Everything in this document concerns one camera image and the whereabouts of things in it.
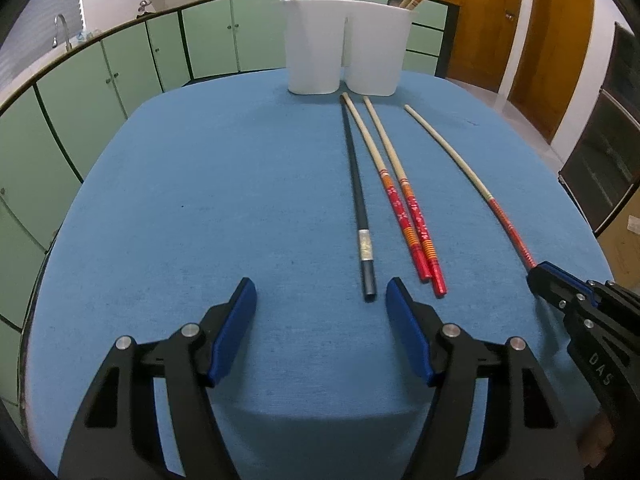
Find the person right hand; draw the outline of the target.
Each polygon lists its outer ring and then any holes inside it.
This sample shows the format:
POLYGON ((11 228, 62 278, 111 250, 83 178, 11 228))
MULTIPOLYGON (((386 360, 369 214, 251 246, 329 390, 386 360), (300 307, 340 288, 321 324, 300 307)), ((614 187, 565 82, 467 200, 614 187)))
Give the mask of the person right hand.
POLYGON ((613 427, 605 412, 600 410, 578 438, 578 451, 582 464, 591 468, 599 466, 613 440, 613 427))

